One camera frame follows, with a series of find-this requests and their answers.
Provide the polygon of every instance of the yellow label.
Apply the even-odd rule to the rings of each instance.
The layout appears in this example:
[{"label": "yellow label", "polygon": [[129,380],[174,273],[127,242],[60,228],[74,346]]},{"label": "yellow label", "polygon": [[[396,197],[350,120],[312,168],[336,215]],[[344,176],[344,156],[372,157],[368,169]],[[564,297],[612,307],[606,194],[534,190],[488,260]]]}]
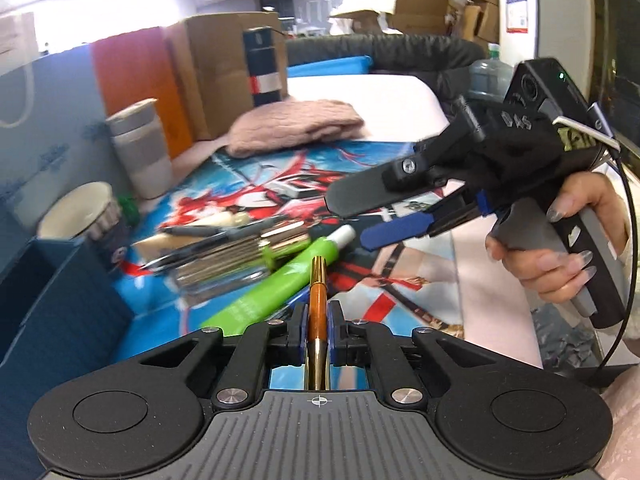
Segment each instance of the yellow label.
[{"label": "yellow label", "polygon": [[560,135],[560,139],[564,144],[564,150],[566,152],[592,148],[596,145],[596,140],[593,137],[582,132],[578,132],[572,128],[558,128],[558,135]]}]

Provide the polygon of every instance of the gray ribbed panel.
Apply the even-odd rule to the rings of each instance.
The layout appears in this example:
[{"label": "gray ribbed panel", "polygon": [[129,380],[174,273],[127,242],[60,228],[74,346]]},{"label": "gray ribbed panel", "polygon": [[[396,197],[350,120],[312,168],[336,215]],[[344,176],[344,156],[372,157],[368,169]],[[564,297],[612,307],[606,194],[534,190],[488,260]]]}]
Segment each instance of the gray ribbed panel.
[{"label": "gray ribbed panel", "polygon": [[[259,406],[215,416],[185,456],[137,480],[497,480],[453,455],[417,413],[372,392],[266,392]],[[573,480],[601,480],[593,471]],[[49,474],[43,480],[65,480]]]}]

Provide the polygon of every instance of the finger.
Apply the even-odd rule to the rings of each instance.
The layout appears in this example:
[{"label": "finger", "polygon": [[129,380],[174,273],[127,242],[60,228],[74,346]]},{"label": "finger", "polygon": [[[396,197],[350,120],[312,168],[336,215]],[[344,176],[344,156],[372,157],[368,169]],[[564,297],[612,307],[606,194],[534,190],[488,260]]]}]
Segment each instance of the finger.
[{"label": "finger", "polygon": [[507,248],[491,235],[487,235],[485,238],[484,246],[486,248],[486,253],[496,262],[500,261],[507,255]]},{"label": "finger", "polygon": [[568,256],[565,263],[555,270],[543,274],[535,280],[522,280],[522,286],[535,290],[539,294],[555,292],[574,279],[581,270],[589,265],[593,253],[584,251],[582,254]]},{"label": "finger", "polygon": [[551,249],[508,251],[503,258],[504,267],[519,280],[535,280],[550,270],[557,269],[566,259],[566,253]]},{"label": "finger", "polygon": [[627,241],[626,205],[611,181],[601,173],[574,173],[562,184],[546,216],[550,222],[573,216],[591,205],[616,252],[621,254]]},{"label": "finger", "polygon": [[593,278],[595,273],[595,267],[587,267],[566,285],[553,292],[540,294],[540,298],[543,301],[548,301],[549,303],[564,303],[565,301],[572,300],[575,298],[576,294],[580,292],[581,288],[583,288],[584,285]]}]

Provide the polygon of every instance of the black cable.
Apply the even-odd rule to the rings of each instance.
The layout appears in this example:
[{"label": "black cable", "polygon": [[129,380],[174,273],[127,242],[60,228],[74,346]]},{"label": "black cable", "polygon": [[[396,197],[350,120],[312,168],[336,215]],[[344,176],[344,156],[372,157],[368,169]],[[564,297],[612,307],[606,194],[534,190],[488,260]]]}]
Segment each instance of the black cable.
[{"label": "black cable", "polygon": [[620,325],[620,330],[618,330],[618,335],[616,336],[616,339],[613,342],[613,345],[609,349],[609,352],[607,352],[607,355],[605,355],[604,359],[602,360],[602,362],[600,363],[596,371],[593,373],[593,378],[597,377],[597,375],[602,372],[602,370],[611,359],[613,353],[616,351],[616,348],[618,348],[618,345],[620,345],[620,342],[622,341],[622,338],[625,335],[626,326],[629,323],[629,318],[631,317],[631,310],[633,309],[633,306],[634,306],[634,298],[636,295],[636,280],[638,278],[638,224],[636,221],[636,208],[634,206],[634,199],[633,199],[633,196],[631,195],[631,186],[629,186],[629,179],[626,176],[624,167],[622,165],[622,157],[620,156],[620,152],[616,152],[611,149],[609,151],[611,152],[613,159],[616,161],[616,164],[618,165],[618,171],[620,173],[620,178],[622,179],[622,185],[625,187],[626,199],[628,200],[628,204],[629,204],[629,213],[631,215],[631,247],[632,247],[631,250],[633,251],[633,255],[632,255],[632,267],[631,267],[631,281],[629,286],[629,297],[626,302],[625,317],[622,320],[622,324]]}]

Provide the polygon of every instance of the blue box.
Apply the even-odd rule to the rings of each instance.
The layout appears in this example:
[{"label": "blue box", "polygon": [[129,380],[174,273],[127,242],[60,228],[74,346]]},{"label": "blue box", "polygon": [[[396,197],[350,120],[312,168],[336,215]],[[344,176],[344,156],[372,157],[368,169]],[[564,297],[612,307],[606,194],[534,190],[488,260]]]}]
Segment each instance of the blue box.
[{"label": "blue box", "polygon": [[[7,218],[5,211],[2,253]],[[27,434],[31,407],[58,384],[110,364],[132,317],[83,242],[32,239],[0,267],[0,479],[43,473]]]}]

